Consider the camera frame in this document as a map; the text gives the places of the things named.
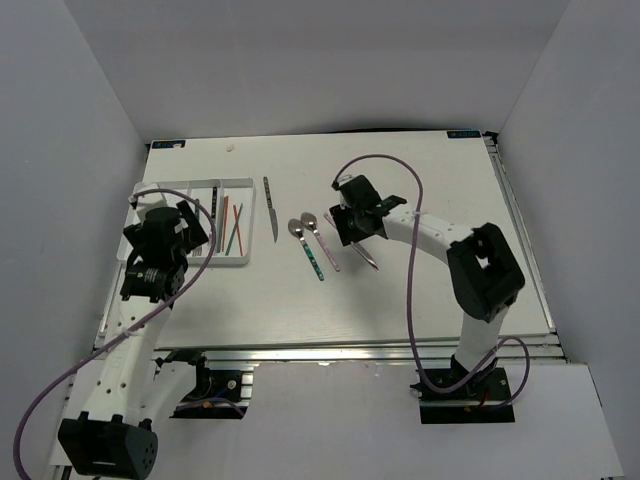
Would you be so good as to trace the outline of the pink handled spoon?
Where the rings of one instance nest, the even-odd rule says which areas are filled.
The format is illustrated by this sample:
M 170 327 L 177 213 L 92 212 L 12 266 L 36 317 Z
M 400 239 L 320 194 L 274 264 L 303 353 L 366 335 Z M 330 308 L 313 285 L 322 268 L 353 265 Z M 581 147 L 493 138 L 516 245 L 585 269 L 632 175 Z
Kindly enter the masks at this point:
M 333 269 L 336 272 L 340 272 L 341 271 L 340 265 L 338 264 L 337 260 L 334 258 L 323 236 L 320 233 L 317 217 L 311 212 L 303 212 L 300 216 L 300 220 L 304 224 L 304 226 L 313 233 L 314 237 L 316 238 L 319 246 L 321 247 L 327 259 L 329 260 Z

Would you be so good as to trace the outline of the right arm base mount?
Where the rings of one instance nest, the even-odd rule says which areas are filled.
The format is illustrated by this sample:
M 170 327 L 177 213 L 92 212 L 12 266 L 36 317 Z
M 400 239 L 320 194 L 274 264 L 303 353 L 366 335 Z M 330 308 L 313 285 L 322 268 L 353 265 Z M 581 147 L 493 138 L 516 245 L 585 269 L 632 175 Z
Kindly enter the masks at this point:
M 511 389 L 504 368 L 498 367 L 475 385 L 447 394 L 430 390 L 422 381 L 410 386 L 419 401 L 423 425 L 507 424 L 515 422 L 507 401 Z

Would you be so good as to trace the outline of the teal handled fork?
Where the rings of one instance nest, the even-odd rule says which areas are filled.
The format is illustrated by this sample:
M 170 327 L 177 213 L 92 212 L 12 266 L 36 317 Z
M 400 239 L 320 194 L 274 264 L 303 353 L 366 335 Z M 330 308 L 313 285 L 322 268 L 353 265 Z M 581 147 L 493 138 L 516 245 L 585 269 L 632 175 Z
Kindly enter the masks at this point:
M 196 200 L 196 204 L 197 204 L 197 206 L 194 208 L 194 215 L 195 215 L 195 218 L 196 218 L 196 220 L 198 222 L 198 225 L 201 225 L 201 222 L 200 222 L 200 209 L 198 207 L 200 205 L 200 200 L 199 199 Z M 202 245 L 203 245 L 203 243 L 200 242 L 197 246 L 194 247 L 194 249 L 192 250 L 192 253 L 191 253 L 191 256 L 193 258 L 201 256 L 201 254 L 202 254 Z

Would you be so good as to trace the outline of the black handled fork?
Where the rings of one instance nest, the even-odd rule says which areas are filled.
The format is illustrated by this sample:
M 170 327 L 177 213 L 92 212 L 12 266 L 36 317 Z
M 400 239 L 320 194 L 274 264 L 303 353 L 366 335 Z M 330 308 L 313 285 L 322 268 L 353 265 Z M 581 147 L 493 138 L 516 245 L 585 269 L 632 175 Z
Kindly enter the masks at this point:
M 214 186 L 211 192 L 211 209 L 210 218 L 215 220 L 217 218 L 217 204 L 218 204 L 218 187 Z

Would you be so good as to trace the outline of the teal handled spoon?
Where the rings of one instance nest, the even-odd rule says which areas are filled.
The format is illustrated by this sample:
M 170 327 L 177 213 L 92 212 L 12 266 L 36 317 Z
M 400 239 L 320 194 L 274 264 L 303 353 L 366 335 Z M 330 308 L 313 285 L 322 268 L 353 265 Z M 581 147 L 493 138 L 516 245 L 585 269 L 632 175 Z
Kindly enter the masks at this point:
M 309 247 L 308 243 L 306 242 L 305 235 L 304 235 L 305 227 L 304 227 L 302 221 L 299 220 L 299 219 L 292 218 L 292 219 L 290 219 L 288 221 L 287 228 L 288 228 L 289 233 L 291 235 L 293 235 L 299 241 L 300 245 L 302 246 L 302 248 L 303 248 L 303 250 L 305 252 L 305 255 L 306 255 L 309 263 L 311 264 L 311 266 L 312 266 L 312 268 L 313 268 L 318 280 L 319 281 L 324 281 L 325 280 L 324 274 L 323 274 L 323 272 L 322 272 L 322 270 L 321 270 L 321 268 L 320 268 L 320 266 L 319 266 L 319 264 L 318 264 L 318 262 L 317 262 L 317 260 L 316 260 L 316 258 L 314 256 L 311 248 Z

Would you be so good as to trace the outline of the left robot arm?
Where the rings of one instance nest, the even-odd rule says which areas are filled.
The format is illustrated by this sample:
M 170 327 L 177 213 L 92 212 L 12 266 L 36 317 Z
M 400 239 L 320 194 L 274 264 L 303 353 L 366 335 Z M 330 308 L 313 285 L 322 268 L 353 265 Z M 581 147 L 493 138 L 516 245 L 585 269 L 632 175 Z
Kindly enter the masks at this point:
M 159 451 L 158 432 L 187 396 L 199 399 L 211 374 L 172 360 L 147 380 L 160 333 L 190 286 L 187 256 L 208 242 L 196 203 L 134 202 L 141 217 L 123 234 L 132 247 L 120 290 L 116 335 L 106 345 L 95 386 L 75 418 L 62 420 L 58 441 L 75 471 L 101 479 L 146 479 Z

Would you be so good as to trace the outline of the black handled table knife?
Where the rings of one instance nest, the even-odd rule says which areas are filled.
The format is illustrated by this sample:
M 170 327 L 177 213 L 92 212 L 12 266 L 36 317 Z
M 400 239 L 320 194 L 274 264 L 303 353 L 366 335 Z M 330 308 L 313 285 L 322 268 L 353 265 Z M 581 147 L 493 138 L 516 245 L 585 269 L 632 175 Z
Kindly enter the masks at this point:
M 263 187 L 265 192 L 265 198 L 266 198 L 266 204 L 267 204 L 267 209 L 268 209 L 268 214 L 270 219 L 273 240 L 274 242 L 277 242 L 278 236 L 279 236 L 277 212 L 273 206 L 269 179 L 266 176 L 263 177 Z

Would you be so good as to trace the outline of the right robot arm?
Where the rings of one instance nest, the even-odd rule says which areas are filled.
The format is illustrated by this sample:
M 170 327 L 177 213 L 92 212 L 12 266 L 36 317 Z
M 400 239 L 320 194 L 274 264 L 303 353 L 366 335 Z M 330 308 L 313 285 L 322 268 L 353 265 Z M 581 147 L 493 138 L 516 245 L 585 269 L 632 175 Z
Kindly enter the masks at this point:
M 463 312 L 459 343 L 450 361 L 450 379 L 438 385 L 418 366 L 423 384 L 440 394 L 472 399 L 488 385 L 498 337 L 525 278 L 504 234 L 493 224 L 470 228 L 412 207 L 406 199 L 383 199 L 363 175 L 336 180 L 340 201 L 330 208 L 343 245 L 373 236 L 410 246 L 407 273 L 407 330 L 419 362 L 413 330 L 413 277 L 416 252 L 441 261 L 449 270 L 454 298 Z

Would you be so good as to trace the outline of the teal chopstick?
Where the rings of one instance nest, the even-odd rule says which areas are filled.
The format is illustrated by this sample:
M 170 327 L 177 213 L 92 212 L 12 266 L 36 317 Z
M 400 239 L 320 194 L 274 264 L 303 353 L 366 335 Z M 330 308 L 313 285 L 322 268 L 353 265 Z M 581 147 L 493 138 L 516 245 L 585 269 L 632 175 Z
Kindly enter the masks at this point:
M 223 233 L 224 233 L 224 211 L 225 211 L 225 200 L 223 199 L 219 202 L 216 213 L 216 247 L 215 253 L 216 255 L 220 253 Z
M 233 228 L 232 228 L 231 236 L 230 236 L 229 242 L 228 242 L 226 250 L 225 250 L 225 255 L 226 256 L 230 255 L 231 250 L 233 248 L 234 241 L 235 241 L 235 216 L 234 216 L 234 225 L 233 225 Z

